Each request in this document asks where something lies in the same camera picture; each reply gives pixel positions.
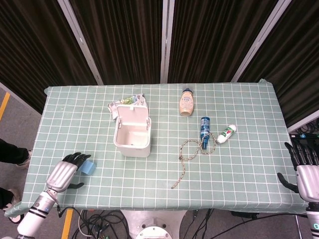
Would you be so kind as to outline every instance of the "shoe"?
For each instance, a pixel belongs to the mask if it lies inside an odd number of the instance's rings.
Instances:
[[[24,218],[24,214],[21,214],[19,216],[16,216],[15,218],[9,217],[9,221],[12,222],[13,224],[20,224]]]
[[[13,197],[11,199],[11,203],[8,203],[2,209],[3,211],[7,211],[7,210],[11,209],[15,204],[20,202],[20,194],[19,194],[18,190],[16,190],[16,189],[8,189],[8,191],[13,193]],[[13,224],[19,224],[22,221],[23,218],[24,218],[24,214],[19,215],[19,216],[14,217],[14,218],[9,217],[9,221],[12,222]]]
[[[28,153],[29,153],[29,156],[28,156],[28,158],[26,158],[26,160],[23,163],[16,164],[16,166],[18,168],[21,168],[21,169],[28,169],[29,168],[31,155],[32,155],[32,150],[28,150]]]

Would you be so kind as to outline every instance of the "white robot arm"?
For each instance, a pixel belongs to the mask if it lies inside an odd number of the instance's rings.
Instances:
[[[293,146],[285,143],[296,171],[297,185],[285,180],[277,173],[280,182],[288,189],[299,193],[308,202],[306,213],[314,239],[319,238],[319,160],[317,153],[310,147],[293,141]]]
[[[57,194],[64,192],[67,188],[77,189],[83,186],[83,183],[70,184],[73,176],[84,161],[90,155],[79,152],[66,156],[58,162],[49,178],[46,180],[48,189],[40,194],[28,213],[25,215],[17,230],[19,235],[16,239],[34,239],[35,233],[40,228],[42,222],[49,214],[55,203],[58,204]]]

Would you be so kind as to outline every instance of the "table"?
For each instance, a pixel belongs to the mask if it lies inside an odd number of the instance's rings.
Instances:
[[[218,208],[244,212],[305,211],[306,203],[279,182],[296,177],[284,142],[290,141],[272,84],[191,84],[195,109],[178,113],[181,84],[66,86],[46,89],[47,100],[38,129],[22,202],[6,215],[26,211],[45,189],[54,166],[76,151],[91,154],[92,176],[77,173],[78,189],[59,194],[62,207],[81,209],[192,210]],[[113,144],[115,121],[107,105],[144,93],[152,119],[148,158],[124,157]],[[229,124],[237,132],[212,155],[198,155],[182,172],[180,145],[198,139],[200,118],[210,117],[217,136]],[[185,149],[192,154],[195,146]]]

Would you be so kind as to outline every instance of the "rope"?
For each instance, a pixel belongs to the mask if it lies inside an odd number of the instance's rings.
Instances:
[[[203,149],[202,149],[202,144],[203,144],[203,141],[204,141],[204,138],[205,138],[205,137],[203,137],[203,139],[202,139],[201,141],[195,140],[195,139],[188,139],[188,140],[186,140],[186,141],[181,145],[181,147],[180,147],[180,149],[179,149],[178,159],[181,161],[181,165],[182,165],[182,167],[183,167],[183,173],[181,174],[181,176],[179,177],[179,179],[176,181],[176,183],[174,183],[174,185],[171,187],[172,189],[175,188],[175,187],[180,183],[180,181],[182,180],[182,178],[183,178],[184,175],[185,175],[186,168],[185,168],[184,161],[190,161],[190,160],[192,160],[194,157],[196,157],[196,155],[197,155],[198,152],[199,152],[199,149],[201,150],[201,153],[202,153],[202,154],[206,154],[206,155],[207,155],[207,154],[212,154],[212,153],[215,151],[215,148],[216,148],[215,136],[214,136],[212,133],[209,133],[209,134],[207,134],[207,135],[210,135],[211,138],[213,139],[213,142],[214,142],[213,149],[212,149],[211,151],[209,151],[209,152],[204,152]],[[184,158],[184,157],[183,157],[183,148],[184,148],[184,146],[185,146],[186,144],[188,144],[189,142],[197,143],[197,144],[198,144],[198,147],[197,147],[197,149],[196,149],[195,154],[194,154],[192,157]]]

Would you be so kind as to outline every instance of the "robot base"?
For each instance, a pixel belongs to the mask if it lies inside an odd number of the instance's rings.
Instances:
[[[121,210],[134,239],[179,239],[181,221],[187,211]]]

